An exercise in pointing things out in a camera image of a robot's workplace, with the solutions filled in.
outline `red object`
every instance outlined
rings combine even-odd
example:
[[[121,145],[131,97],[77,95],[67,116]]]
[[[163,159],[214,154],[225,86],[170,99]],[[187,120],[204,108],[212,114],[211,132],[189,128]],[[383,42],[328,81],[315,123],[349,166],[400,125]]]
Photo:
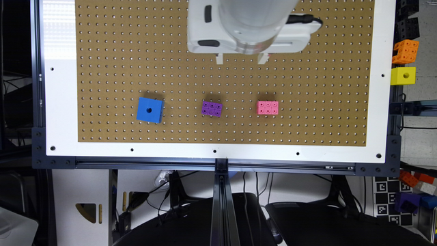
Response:
[[[428,176],[426,174],[415,172],[414,177],[417,178],[419,181],[427,182],[428,184],[431,185],[432,183],[434,183],[434,177]]]
[[[419,182],[417,178],[404,170],[400,171],[399,180],[409,187],[415,187]]]

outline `black bracket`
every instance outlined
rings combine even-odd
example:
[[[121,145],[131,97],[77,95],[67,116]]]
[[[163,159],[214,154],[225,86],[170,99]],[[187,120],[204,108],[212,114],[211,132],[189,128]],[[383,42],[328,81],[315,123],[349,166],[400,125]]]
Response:
[[[211,246],[240,246],[227,159],[216,159],[212,197]]]
[[[75,156],[48,156],[46,154],[46,128],[32,128],[32,167],[35,169],[74,169]]]
[[[401,136],[388,135],[385,163],[357,163],[357,176],[399,177],[401,165]]]

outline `purple lego brick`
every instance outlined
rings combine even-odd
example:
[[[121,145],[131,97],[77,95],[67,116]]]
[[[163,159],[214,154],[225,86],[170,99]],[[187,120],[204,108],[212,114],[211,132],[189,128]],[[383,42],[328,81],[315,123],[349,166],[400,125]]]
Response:
[[[401,213],[411,213],[411,211],[407,211],[406,209],[408,207],[412,207],[412,205],[419,207],[420,201],[420,195],[398,192],[396,193],[395,210]]]
[[[222,107],[221,103],[204,101],[202,104],[202,114],[220,117]]]

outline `blue object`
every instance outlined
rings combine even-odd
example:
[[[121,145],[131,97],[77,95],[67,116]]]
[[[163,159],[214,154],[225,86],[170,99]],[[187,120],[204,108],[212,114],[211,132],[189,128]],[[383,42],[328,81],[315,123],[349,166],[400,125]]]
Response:
[[[421,206],[426,207],[428,209],[433,209],[437,207],[437,197],[435,195],[422,197]]]
[[[395,210],[401,213],[417,213],[421,196],[414,193],[397,192]]]
[[[137,120],[161,123],[164,102],[150,98],[139,98]]]

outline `blue block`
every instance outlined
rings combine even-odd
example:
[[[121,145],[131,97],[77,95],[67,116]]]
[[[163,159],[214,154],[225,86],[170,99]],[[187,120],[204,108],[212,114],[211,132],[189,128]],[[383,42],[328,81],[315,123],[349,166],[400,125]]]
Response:
[[[137,120],[161,123],[164,102],[150,98],[139,98]]]
[[[436,196],[425,196],[421,198],[421,206],[428,209],[433,209],[437,207],[437,197]]]

